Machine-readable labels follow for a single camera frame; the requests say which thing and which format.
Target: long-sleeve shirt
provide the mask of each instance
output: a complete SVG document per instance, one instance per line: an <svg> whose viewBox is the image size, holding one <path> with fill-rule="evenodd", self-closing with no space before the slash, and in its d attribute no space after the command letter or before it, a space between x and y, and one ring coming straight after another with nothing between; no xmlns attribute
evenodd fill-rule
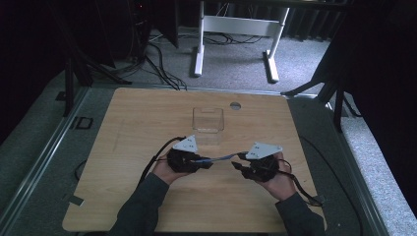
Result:
<svg viewBox="0 0 417 236"><path fill-rule="evenodd" d="M150 173L123 204L108 236L152 235L158 221L158 208L168 189L169 185ZM289 236L325 235L322 217L313 213L298 193L275 206Z"/></svg>

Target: transparent box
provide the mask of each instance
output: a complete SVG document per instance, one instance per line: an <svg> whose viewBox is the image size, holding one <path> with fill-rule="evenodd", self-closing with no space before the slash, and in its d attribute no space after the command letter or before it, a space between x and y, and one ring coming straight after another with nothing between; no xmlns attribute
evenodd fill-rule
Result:
<svg viewBox="0 0 417 236"><path fill-rule="evenodd" d="M219 145L223 130L223 109L210 107L193 108L193 134L196 137L197 145Z"/></svg>

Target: white metal frame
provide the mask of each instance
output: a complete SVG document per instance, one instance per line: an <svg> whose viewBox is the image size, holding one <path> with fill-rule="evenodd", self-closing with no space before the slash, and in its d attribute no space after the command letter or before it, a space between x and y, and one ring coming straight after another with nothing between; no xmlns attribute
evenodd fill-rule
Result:
<svg viewBox="0 0 417 236"><path fill-rule="evenodd" d="M278 82L279 77L276 70L274 55L282 35L288 11L289 8L282 8L278 21L205 16L205 2L202 1L200 3L199 46L197 49L195 75L199 77L203 74L203 58L205 54L203 40L205 31L225 32L273 37L272 46L270 50L266 51L266 55L271 79Z"/></svg>

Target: hand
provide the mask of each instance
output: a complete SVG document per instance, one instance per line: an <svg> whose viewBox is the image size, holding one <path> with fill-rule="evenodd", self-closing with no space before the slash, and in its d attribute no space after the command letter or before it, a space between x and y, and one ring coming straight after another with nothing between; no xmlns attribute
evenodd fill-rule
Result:
<svg viewBox="0 0 417 236"><path fill-rule="evenodd" d="M290 167L285 165L285 162L283 161L284 157L282 152L275 153L273 157L278 161L279 170L291 173ZM277 173L272 179L266 182L257 181L257 183L268 190L274 198L280 201L284 201L296 193L294 182L284 174Z"/></svg>
<svg viewBox="0 0 417 236"><path fill-rule="evenodd" d="M190 173L177 173L168 165L167 154L160 156L152 173L163 180L166 184L171 185L176 179L189 175Z"/></svg>

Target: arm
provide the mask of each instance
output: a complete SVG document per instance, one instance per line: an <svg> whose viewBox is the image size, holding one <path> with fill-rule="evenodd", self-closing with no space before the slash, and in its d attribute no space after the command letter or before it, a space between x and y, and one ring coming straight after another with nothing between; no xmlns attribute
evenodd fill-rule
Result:
<svg viewBox="0 0 417 236"><path fill-rule="evenodd" d="M291 172L289 166L286 166L283 161L282 152L276 153L274 157L279 163L280 170ZM322 217L307 207L295 191L294 183L288 176L278 173L265 183L257 183L279 200L275 206L284 221L288 235L326 235Z"/></svg>
<svg viewBox="0 0 417 236"><path fill-rule="evenodd" d="M169 185L188 173L175 173L166 161L159 158L153 171L123 204L109 236L152 235L158 221L158 208L162 205Z"/></svg>

